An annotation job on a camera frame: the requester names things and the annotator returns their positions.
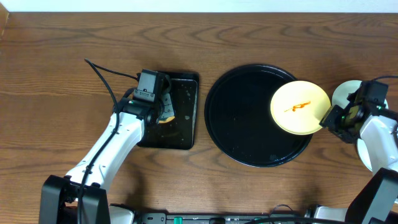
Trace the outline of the orange sponge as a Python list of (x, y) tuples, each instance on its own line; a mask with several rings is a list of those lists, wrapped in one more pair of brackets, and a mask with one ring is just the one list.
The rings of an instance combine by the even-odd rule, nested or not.
[(169, 123), (169, 122), (171, 122), (173, 119), (175, 119), (175, 116), (170, 116), (170, 117), (168, 117), (168, 118), (159, 119), (159, 124)]

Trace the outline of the light green plate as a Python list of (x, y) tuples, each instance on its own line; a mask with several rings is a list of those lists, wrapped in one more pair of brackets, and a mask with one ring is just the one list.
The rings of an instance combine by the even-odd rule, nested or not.
[(360, 80), (350, 80), (339, 85), (333, 93), (331, 108), (335, 105), (338, 105), (339, 107), (345, 109), (349, 104), (347, 97), (358, 90), (361, 83), (362, 81)]
[(365, 142), (362, 139), (357, 139), (356, 148), (357, 148), (358, 156), (361, 159), (362, 163), (365, 165), (365, 167), (368, 170), (370, 170), (372, 172), (373, 170), (372, 170), (372, 166), (371, 166), (371, 161), (369, 158), (369, 153), (368, 153), (368, 149), (365, 145)]

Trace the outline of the yellow plate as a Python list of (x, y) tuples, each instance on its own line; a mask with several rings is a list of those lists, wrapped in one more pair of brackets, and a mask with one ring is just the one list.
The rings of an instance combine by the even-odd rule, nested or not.
[(308, 135), (321, 130), (320, 121), (331, 107), (326, 92), (307, 81), (281, 86), (270, 103), (276, 124), (291, 134)]

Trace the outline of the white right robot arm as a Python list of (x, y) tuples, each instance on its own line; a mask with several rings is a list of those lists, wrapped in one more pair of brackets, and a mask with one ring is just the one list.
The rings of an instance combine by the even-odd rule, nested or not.
[(345, 223), (397, 223), (397, 213), (392, 211), (397, 200), (397, 113), (376, 100), (356, 100), (344, 110), (334, 106), (322, 125), (344, 142), (364, 141), (373, 177), (348, 208), (321, 206), (316, 208), (313, 218)]

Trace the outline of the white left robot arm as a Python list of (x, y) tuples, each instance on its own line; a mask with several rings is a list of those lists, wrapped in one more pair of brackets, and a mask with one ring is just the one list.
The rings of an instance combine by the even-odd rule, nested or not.
[(40, 223), (133, 223), (124, 205), (110, 205), (107, 192), (131, 149), (151, 122), (174, 115), (170, 93), (128, 90), (115, 102), (109, 123), (87, 155), (64, 177), (50, 175), (40, 199)]

